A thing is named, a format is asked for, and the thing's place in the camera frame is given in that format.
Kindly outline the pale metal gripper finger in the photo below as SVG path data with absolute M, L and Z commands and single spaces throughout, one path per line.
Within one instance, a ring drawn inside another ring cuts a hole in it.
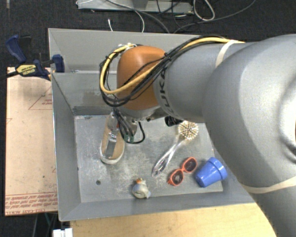
M 110 132 L 115 132 L 117 128 L 117 119 L 115 117 L 114 112 L 110 112 L 107 117 L 107 127 Z
M 116 143 L 117 143 L 117 135 L 110 132 L 108 134 L 107 147 L 105 150 L 105 157 L 106 158 L 114 158 L 115 157 L 114 151 L 115 151 Z

